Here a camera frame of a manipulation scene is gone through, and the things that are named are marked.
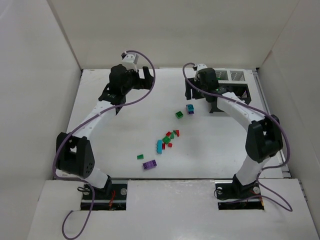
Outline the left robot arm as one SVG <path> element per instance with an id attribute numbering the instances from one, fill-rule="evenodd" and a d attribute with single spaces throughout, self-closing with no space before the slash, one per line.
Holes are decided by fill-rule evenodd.
<path id="1" fill-rule="evenodd" d="M 151 92 L 155 85 L 155 70 L 144 66 L 142 71 L 140 75 L 134 63 L 121 63 L 110 69 L 109 82 L 92 111 L 75 129 L 57 136 L 54 174 L 57 171 L 67 173 L 73 176 L 72 180 L 98 190 L 106 190 L 111 185 L 110 176 L 96 165 L 93 139 L 123 107 L 129 106 L 126 95 L 131 90 Z"/>

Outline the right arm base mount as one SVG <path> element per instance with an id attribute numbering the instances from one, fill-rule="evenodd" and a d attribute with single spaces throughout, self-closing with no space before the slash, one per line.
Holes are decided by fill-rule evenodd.
<path id="1" fill-rule="evenodd" d="M 226 210 L 264 210 L 260 196 L 261 190 L 255 180 L 248 185 L 241 185 L 234 175 L 231 182 L 217 181 L 213 192 L 221 211 Z"/>

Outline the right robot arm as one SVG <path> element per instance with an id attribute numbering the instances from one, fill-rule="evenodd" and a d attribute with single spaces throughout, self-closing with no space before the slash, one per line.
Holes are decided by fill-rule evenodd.
<path id="1" fill-rule="evenodd" d="M 235 199 L 249 194 L 256 187 L 266 163 L 283 148 L 283 130 L 275 115 L 249 105 L 250 98 L 232 85 L 220 85 L 216 71 L 205 64 L 193 64 L 195 76 L 185 80 L 185 97 L 204 98 L 211 105 L 210 112 L 224 112 L 246 130 L 246 158 L 225 190 Z"/>

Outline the cyan and purple lego stack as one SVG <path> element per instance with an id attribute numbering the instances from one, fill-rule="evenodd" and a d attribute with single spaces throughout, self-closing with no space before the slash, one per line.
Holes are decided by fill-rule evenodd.
<path id="1" fill-rule="evenodd" d="M 186 105 L 186 112 L 188 115 L 194 114 L 194 106 L 192 104 L 187 104 Z"/>

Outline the green square lego brick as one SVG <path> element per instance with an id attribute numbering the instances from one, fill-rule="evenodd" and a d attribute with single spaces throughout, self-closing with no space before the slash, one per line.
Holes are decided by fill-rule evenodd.
<path id="1" fill-rule="evenodd" d="M 178 111 L 175 113 L 175 116 L 177 119 L 181 119 L 184 116 L 184 114 L 181 111 Z"/>

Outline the cyan long lego brick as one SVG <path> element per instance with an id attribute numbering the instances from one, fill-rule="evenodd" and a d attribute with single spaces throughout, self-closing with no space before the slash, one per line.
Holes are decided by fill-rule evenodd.
<path id="1" fill-rule="evenodd" d="M 162 152 L 163 152 L 163 141 L 159 139 L 156 143 L 156 153 L 162 154 Z"/>

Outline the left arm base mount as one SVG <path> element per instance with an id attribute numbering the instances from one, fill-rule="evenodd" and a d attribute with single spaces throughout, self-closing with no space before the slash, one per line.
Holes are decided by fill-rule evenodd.
<path id="1" fill-rule="evenodd" d="M 92 191 L 88 184 L 80 186 L 77 191 L 81 193 L 80 209 L 88 211 L 92 203 Z M 93 211 L 125 211 L 127 208 L 128 181 L 113 179 L 110 187 L 105 191 L 94 188 L 95 197 Z"/>

